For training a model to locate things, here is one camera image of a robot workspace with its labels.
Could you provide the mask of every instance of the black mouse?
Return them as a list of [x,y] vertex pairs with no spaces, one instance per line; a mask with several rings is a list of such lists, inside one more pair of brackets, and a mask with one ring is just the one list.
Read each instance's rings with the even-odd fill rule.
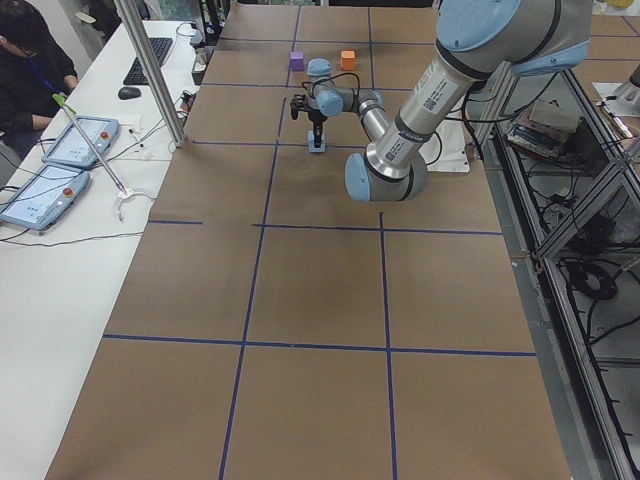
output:
[[124,86],[118,90],[118,98],[120,100],[129,100],[130,98],[138,98],[142,92],[138,87]]

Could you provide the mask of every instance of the black keyboard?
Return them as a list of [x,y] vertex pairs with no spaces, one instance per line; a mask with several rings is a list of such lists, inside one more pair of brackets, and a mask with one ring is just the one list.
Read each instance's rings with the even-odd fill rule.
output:
[[[173,43],[172,38],[164,38],[164,37],[152,37],[149,38],[151,42],[151,48],[153,49],[153,53],[155,53],[156,58],[158,59],[158,63],[162,65],[165,58],[171,50],[171,44]],[[142,65],[140,64],[140,60],[138,57],[133,61],[131,68],[129,69],[129,73],[124,77],[122,81],[125,85],[148,85],[147,77],[144,76],[144,72],[142,71]]]

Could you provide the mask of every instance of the metal pole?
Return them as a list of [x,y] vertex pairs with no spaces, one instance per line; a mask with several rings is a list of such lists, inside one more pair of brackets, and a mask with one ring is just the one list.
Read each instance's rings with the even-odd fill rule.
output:
[[142,65],[142,69],[149,80],[149,86],[151,87],[151,92],[156,100],[158,109],[160,110],[160,115],[162,115],[162,118],[169,129],[173,143],[175,143],[176,147],[180,147],[185,140],[184,129],[182,128],[182,123],[176,114],[174,102],[169,94],[167,84],[162,77],[160,65],[158,65],[158,61],[151,49],[151,43],[149,42],[149,38],[147,38],[147,33],[144,29],[144,25],[142,24],[142,19],[140,18],[138,9],[134,2],[127,0],[114,1],[118,7],[118,14],[122,19],[122,23],[129,34],[131,43],[133,44],[133,49],[135,50],[136,55],[140,60],[140,64]]

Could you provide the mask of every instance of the white desk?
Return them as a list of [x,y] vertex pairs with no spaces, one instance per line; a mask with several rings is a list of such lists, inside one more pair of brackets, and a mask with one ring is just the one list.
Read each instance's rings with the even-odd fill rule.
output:
[[[146,22],[149,36],[175,38],[162,67],[169,92],[178,99],[195,91],[194,60],[188,39],[177,36],[179,22]],[[150,87],[138,99],[122,101],[117,91],[135,58],[120,27],[70,96],[79,114],[140,120],[140,136],[160,119]],[[68,120],[59,112],[42,138],[55,137]],[[107,153],[133,143],[128,125]],[[125,185],[157,193],[173,146],[166,128],[145,148],[133,149],[111,165]],[[22,167],[35,171],[42,150],[35,147]],[[18,171],[9,185],[22,185],[30,174]],[[87,191],[43,236],[22,235],[24,243],[57,243],[86,237],[140,232],[151,201],[139,197],[123,207],[124,222],[114,216],[117,189],[103,168],[93,170]],[[0,196],[6,201],[7,194]],[[0,225],[0,238],[23,229]],[[104,326],[109,319],[139,236],[88,241],[54,248],[0,243],[0,478],[44,478],[58,448]]]

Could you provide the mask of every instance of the person in black clothing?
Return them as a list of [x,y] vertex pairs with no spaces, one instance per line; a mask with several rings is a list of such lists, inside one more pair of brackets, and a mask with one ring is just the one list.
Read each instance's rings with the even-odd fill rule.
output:
[[71,93],[78,75],[25,0],[0,0],[0,47],[2,141],[24,158],[59,109],[51,95]]

